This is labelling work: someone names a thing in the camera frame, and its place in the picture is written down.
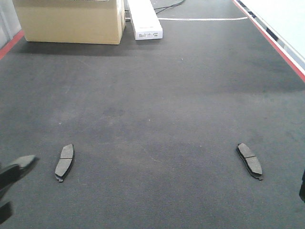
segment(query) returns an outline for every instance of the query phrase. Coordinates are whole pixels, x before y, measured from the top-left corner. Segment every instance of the brake pad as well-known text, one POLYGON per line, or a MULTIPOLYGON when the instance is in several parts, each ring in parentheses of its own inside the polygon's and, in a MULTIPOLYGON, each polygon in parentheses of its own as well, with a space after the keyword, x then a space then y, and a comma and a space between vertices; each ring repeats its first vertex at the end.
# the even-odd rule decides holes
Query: brake pad
POLYGON ((263 170, 261 164, 251 149, 249 149, 246 144, 241 143, 237 146, 236 151, 246 165, 250 175, 256 179, 263 180, 263 170))
POLYGON ((73 145, 67 145, 62 148, 61 158, 55 169, 55 177, 59 182, 63 182, 64 178, 67 176, 71 170, 74 161, 74 149, 73 145))

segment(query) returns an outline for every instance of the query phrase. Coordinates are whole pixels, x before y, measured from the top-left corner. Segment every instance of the white packaging box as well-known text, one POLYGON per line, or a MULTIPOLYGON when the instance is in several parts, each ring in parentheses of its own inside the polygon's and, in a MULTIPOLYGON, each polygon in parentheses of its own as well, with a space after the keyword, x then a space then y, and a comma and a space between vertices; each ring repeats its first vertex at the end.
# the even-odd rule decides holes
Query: white packaging box
POLYGON ((136 40, 163 38, 163 29, 150 0, 128 0, 136 40))

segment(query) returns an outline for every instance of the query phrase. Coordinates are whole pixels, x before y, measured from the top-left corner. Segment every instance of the red line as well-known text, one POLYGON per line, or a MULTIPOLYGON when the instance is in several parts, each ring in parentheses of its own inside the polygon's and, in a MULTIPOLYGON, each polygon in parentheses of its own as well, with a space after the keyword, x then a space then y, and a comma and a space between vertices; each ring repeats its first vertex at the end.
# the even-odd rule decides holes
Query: red line
POLYGON ((0 60, 14 47, 15 44, 24 36, 24 32, 19 31, 14 38, 0 49, 0 60))
MULTIPOLYGON (((242 6, 240 6, 238 3, 236 3, 233 0, 234 4, 243 11, 242 6)), ((275 44, 275 41, 273 39, 270 39, 267 35, 267 32, 265 30, 262 30, 255 22, 251 15, 247 15, 245 12, 244 14, 251 20, 251 22, 256 26, 256 28, 261 32, 261 34, 266 38, 267 41, 274 47, 274 49, 281 55, 281 57, 289 64, 289 66, 295 71, 295 73, 304 81, 305 83, 305 75, 302 73, 302 71, 289 59, 288 56, 286 56, 285 53, 282 52, 282 50, 279 49, 279 47, 275 44)))

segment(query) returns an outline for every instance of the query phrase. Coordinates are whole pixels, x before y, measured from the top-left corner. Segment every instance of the wall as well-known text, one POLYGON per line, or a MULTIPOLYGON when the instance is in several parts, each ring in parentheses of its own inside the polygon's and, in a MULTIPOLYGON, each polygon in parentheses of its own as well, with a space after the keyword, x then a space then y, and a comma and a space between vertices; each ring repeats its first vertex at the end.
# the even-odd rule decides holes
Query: wall
POLYGON ((12 0, 0 0, 0 48, 21 30, 12 0))

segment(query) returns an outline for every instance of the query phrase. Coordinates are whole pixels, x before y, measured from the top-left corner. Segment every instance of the black cable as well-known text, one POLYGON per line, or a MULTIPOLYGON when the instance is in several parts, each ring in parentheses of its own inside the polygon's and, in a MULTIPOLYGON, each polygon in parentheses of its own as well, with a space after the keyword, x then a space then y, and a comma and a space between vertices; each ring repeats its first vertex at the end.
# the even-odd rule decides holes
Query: black cable
POLYGON ((170 8, 170 7, 180 6, 180 5, 183 4, 185 1, 186 1, 186 0, 182 0, 182 1, 178 2, 178 3, 175 3, 175 4, 170 5, 170 6, 164 6, 164 7, 154 8, 154 10, 160 10, 160 9, 162 9, 162 10, 156 12, 156 14, 158 14, 158 13, 164 11, 164 10, 167 10, 167 9, 170 8))

